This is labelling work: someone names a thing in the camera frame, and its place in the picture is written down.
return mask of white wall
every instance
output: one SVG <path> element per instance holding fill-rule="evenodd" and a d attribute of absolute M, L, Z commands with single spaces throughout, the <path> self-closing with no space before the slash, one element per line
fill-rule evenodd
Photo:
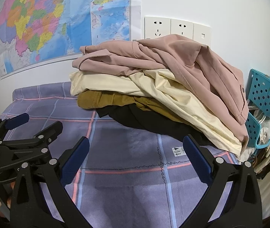
<path fill-rule="evenodd" d="M 270 0 L 142 0 L 144 16 L 189 20 L 212 27 L 212 50 L 241 69 L 270 74 Z M 0 114 L 16 88 L 69 80 L 70 61 L 40 66 L 0 80 Z"/>

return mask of bed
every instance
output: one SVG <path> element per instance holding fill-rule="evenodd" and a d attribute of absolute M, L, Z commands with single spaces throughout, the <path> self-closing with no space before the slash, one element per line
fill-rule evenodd
<path fill-rule="evenodd" d="M 81 136 L 90 152 L 66 186 L 69 196 L 94 228 L 179 227 L 194 209 L 206 184 L 200 182 L 186 155 L 175 157 L 172 148 L 182 143 L 166 135 L 127 128 L 95 110 L 77 106 L 70 82 L 25 87 L 13 92 L 13 102 L 1 118 L 28 113 L 28 123 L 9 131 L 6 140 L 31 138 L 55 121 L 63 132 L 49 145 L 53 158 L 72 148 Z M 233 154 L 208 146 L 215 156 L 237 163 Z M 61 217 L 42 184 L 53 217 Z M 228 197 L 227 183 L 211 220 Z"/>

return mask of world map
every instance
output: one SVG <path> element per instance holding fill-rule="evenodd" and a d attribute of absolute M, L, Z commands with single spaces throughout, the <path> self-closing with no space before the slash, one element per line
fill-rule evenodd
<path fill-rule="evenodd" d="M 129 40 L 129 0 L 0 0 L 0 76 Z"/>

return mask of wall outlet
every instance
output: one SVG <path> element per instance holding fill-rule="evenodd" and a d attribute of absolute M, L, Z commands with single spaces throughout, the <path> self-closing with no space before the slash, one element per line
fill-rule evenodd
<path fill-rule="evenodd" d="M 194 24 L 193 40 L 198 43 L 211 46 L 211 28 L 208 26 Z"/>
<path fill-rule="evenodd" d="M 170 34 L 171 20 L 169 18 L 145 17 L 144 38 L 157 39 Z"/>
<path fill-rule="evenodd" d="M 193 22 L 171 19 L 171 34 L 178 34 L 193 39 L 193 27 Z"/>

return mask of pink jacket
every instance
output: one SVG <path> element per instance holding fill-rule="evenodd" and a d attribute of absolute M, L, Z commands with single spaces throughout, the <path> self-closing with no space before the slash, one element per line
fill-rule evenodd
<path fill-rule="evenodd" d="M 108 41 L 80 47 L 73 61 L 80 70 L 130 75 L 142 69 L 169 68 L 175 78 L 209 108 L 242 142 L 248 116 L 242 72 L 207 45 L 179 35 L 138 41 Z"/>

